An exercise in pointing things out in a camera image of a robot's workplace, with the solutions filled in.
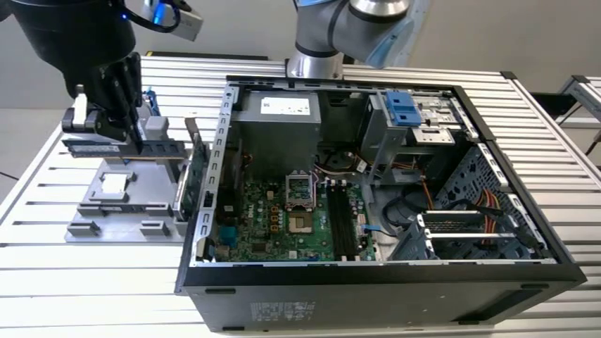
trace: power supply label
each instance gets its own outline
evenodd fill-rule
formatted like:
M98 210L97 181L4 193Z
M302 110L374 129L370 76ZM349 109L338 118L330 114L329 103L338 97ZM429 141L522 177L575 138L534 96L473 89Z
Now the power supply label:
M254 322L310 320L316 308L314 301L250 303Z

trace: white wall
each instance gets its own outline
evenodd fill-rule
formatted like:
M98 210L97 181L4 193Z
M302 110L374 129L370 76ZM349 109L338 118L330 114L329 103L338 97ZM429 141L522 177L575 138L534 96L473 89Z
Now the white wall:
M409 66L510 70L555 92L573 74L601 76L599 0L433 0Z
M261 55L281 60L294 50L292 0L188 0L205 19L196 42L134 25L136 51ZM132 10L142 0L128 0ZM70 105L60 72L33 53L14 17L0 23L0 107L64 108Z

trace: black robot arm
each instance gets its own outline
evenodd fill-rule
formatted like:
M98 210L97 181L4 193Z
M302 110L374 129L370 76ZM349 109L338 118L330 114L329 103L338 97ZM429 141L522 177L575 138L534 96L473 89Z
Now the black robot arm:
M144 148L136 127L141 68L140 55L132 53L130 20L157 32L172 32L180 10L173 0L161 2L173 8L169 27L130 12L124 0L0 0L0 9L14 14L37 56L62 73L74 99L62 131L80 134L92 144L68 144L74 156L101 156L89 149L114 149L94 146L97 142L120 143L121 155L138 154Z

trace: aluminum extrusion table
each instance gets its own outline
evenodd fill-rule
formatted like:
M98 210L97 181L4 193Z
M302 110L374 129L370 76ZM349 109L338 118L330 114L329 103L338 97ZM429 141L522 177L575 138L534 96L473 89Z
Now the aluminum extrusion table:
M182 118L193 116L202 139L210 141L225 75L281 77L284 64L144 57L141 74L170 119L169 136L189 141ZM601 337L601 174L523 86L503 75L345 66L348 80L464 87L589 281L494 327L269 335ZM72 158L60 138L57 128L0 206L0 243L6 244L0 246L0 335L205 337L208 329L192 301L172 295L178 245L64 243L65 226L100 160Z

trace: white label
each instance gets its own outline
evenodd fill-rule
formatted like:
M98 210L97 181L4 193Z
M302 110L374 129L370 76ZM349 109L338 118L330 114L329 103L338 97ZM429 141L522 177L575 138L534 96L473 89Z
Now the white label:
M104 174L102 180L102 193L104 194L121 194L125 191L125 185L128 182L126 174Z
M314 309L314 301L250 303L250 316L254 322L297 322L310 320Z
M101 206L100 210L104 210L104 211L122 211L120 206Z
M309 99L264 97L261 100L261 114L310 115Z
M362 173L365 171L366 167L368 167L368 163L364 160L361 160L361 162L358 162L358 164L357 164L357 171L360 173Z
M105 152L105 153L118 153L118 147L117 146L109 146L109 145L102 145L102 146L85 146L85 145L76 145L76 146L70 146L73 151L78 151L81 153L84 152Z

